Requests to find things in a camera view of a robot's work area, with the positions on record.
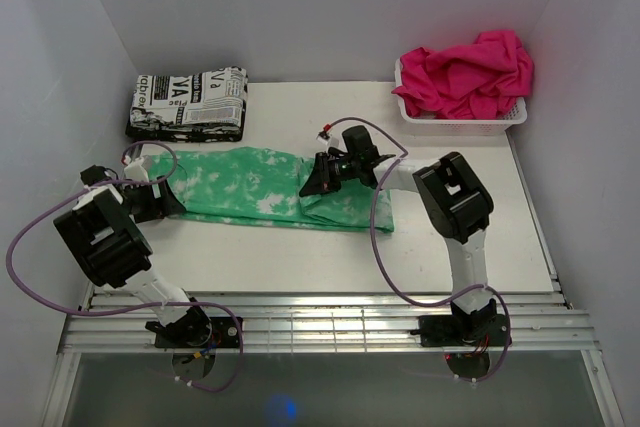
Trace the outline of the green white tie-dye trousers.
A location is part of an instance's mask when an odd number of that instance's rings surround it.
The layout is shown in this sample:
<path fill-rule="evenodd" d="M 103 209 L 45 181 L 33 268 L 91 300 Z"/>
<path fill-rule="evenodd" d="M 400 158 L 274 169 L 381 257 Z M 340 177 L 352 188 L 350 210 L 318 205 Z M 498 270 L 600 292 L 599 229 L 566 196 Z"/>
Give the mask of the green white tie-dye trousers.
<path fill-rule="evenodd" d="M 357 180 L 301 198 L 313 160 L 267 148 L 178 151 L 150 157 L 149 175 L 169 174 L 182 220 L 323 231 L 367 231 L 374 191 Z"/>

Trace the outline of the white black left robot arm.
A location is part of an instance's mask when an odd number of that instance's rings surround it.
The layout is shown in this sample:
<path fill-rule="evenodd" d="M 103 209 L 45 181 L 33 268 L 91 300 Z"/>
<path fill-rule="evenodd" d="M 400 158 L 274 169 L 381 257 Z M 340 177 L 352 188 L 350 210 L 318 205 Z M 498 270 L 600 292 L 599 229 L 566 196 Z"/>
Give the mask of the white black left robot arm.
<path fill-rule="evenodd" d="M 201 307 L 152 266 L 152 248 L 139 230 L 143 222 L 182 214 L 185 207 L 167 181 L 153 185 L 148 158 L 124 168 L 124 185 L 108 185 L 107 170 L 92 166 L 81 173 L 89 191 L 53 225 L 92 284 L 122 289 L 151 303 L 157 320 L 146 328 L 179 347 L 201 347 L 213 326 Z"/>

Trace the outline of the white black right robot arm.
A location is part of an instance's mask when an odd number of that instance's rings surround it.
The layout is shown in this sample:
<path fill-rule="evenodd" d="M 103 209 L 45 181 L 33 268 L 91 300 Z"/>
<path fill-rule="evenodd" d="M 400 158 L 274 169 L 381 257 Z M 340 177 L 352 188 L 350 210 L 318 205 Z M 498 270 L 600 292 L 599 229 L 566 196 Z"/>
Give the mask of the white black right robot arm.
<path fill-rule="evenodd" d="M 510 321 L 498 311 L 486 269 L 485 238 L 494 203 L 466 159 L 458 152 L 434 161 L 411 159 L 406 152 L 381 154 L 363 125 L 343 132 L 340 149 L 330 130 L 326 126 L 318 135 L 325 148 L 316 153 L 301 196 L 333 194 L 352 180 L 376 193 L 413 192 L 445 241 L 453 293 L 444 303 L 450 312 L 419 317 L 413 333 L 421 345 L 509 345 Z"/>

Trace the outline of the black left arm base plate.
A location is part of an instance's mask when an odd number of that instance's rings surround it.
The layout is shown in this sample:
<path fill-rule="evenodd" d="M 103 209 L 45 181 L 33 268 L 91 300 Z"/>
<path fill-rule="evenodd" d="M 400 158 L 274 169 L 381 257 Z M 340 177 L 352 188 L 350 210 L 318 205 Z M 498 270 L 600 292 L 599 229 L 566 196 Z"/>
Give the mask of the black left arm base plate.
<path fill-rule="evenodd" d="M 234 321 L 228 316 L 214 316 L 210 317 L 210 323 L 212 325 L 212 343 L 214 349 L 237 349 L 240 346 L 239 335 L 241 328 L 237 327 Z M 153 341 L 155 348 L 162 349 L 198 349 L 202 350 L 205 345 L 190 345 L 185 342 L 172 342 L 161 337 L 158 333 L 155 334 Z"/>

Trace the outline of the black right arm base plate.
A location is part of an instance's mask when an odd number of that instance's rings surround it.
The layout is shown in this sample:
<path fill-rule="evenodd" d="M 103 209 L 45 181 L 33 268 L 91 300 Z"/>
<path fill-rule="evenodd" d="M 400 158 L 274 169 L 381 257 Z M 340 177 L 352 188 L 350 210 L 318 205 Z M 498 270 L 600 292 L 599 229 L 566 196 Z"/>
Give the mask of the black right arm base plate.
<path fill-rule="evenodd" d="M 425 315 L 418 318 L 416 329 L 410 331 L 420 338 L 422 347 L 503 347 L 511 344 L 506 318 L 497 315 L 485 322 L 466 322 L 453 315 Z"/>

